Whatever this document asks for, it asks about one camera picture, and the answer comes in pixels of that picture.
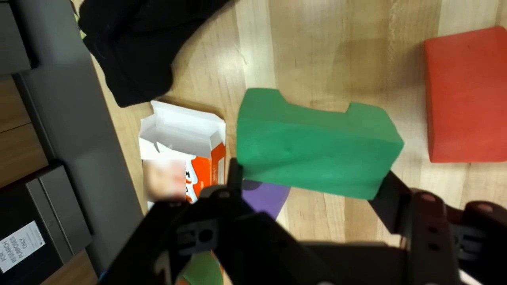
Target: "orange and white box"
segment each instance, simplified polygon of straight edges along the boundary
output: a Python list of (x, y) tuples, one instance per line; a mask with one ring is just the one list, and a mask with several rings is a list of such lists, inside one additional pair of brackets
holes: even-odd
[(149, 205), (161, 196), (195, 202), (203, 188), (225, 181), (225, 121), (211, 112), (150, 101), (141, 120), (139, 153)]

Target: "white label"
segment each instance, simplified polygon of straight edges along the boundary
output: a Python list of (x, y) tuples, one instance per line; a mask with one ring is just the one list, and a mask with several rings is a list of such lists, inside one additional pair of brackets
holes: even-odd
[(41, 231), (35, 221), (19, 227), (16, 232), (0, 240), (0, 269), (9, 270), (17, 262), (30, 256), (44, 245)]

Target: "red box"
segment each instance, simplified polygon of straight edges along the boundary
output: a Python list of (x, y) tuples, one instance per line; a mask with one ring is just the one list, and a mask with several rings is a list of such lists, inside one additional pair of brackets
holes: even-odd
[(507, 29), (432, 37), (424, 48), (431, 161), (507, 159)]

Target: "black fabric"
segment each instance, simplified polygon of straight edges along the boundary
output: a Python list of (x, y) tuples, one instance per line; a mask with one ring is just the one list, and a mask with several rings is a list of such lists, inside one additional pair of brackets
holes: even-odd
[(123, 107), (168, 91), (177, 50), (225, 1), (85, 0), (79, 28), (115, 102)]

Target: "gray panel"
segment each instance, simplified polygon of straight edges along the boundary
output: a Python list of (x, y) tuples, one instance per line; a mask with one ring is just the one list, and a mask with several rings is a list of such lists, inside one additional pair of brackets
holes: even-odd
[(52, 169), (39, 177), (47, 200), (66, 237), (70, 250), (77, 254), (90, 243), (92, 234), (70, 185), (63, 166)]
[(27, 183), (27, 189), (32, 196), (32, 200), (36, 207), (36, 212), (39, 213), (39, 216), (47, 229), (51, 242), (52, 242), (55, 251), (58, 253), (62, 264), (66, 262), (68, 259), (71, 259), (73, 253), (71, 253), (71, 248), (70, 248), (70, 245), (65, 238), (65, 234), (60, 227), (60, 223), (57, 221), (51, 205), (47, 202), (46, 193), (44, 193), (39, 180), (38, 178), (30, 180)]
[(49, 145), (49, 158), (63, 161), (82, 202), (93, 232), (93, 265), (106, 269), (142, 213), (90, 55), (68, 0), (13, 4), (39, 60), (39, 66), (17, 75), (17, 83)]
[(11, 4), (0, 3), (0, 75), (30, 69)]

